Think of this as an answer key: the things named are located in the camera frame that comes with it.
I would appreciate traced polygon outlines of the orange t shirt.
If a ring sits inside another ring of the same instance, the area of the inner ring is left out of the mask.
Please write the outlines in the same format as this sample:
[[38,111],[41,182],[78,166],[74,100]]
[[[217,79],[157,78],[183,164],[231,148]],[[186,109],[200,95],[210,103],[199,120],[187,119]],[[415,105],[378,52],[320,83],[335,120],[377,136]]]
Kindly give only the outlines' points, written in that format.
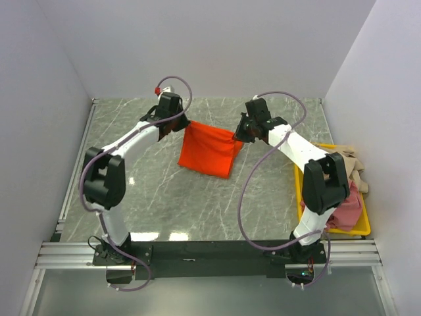
[[192,121],[185,129],[178,159],[181,167],[223,179],[230,177],[243,142],[225,129]]

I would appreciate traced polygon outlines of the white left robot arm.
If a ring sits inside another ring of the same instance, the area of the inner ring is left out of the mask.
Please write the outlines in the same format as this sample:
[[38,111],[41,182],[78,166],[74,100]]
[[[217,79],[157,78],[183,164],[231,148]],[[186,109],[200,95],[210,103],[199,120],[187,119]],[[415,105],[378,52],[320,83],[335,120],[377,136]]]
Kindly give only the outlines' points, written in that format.
[[132,255],[131,236],[121,212],[126,194],[126,170],[144,152],[171,132],[186,128],[183,101],[172,86],[157,88],[158,104],[125,135],[102,148],[91,147],[84,157],[79,189],[84,207],[99,218],[102,243],[114,263],[127,263]]

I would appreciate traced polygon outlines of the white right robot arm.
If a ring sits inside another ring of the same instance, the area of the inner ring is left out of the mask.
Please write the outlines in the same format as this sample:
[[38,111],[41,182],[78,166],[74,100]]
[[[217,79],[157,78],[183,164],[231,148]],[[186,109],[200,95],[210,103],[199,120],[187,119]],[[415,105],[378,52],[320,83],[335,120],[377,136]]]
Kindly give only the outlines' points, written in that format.
[[246,241],[263,251],[286,249],[292,261],[302,263],[316,253],[329,218],[349,197],[345,162],[340,154],[328,153],[310,143],[282,117],[273,117],[261,95],[254,96],[245,106],[235,140],[249,143],[262,140],[271,146],[271,153],[278,150],[292,161],[303,173],[301,197],[305,204],[287,243],[268,247],[250,238]]

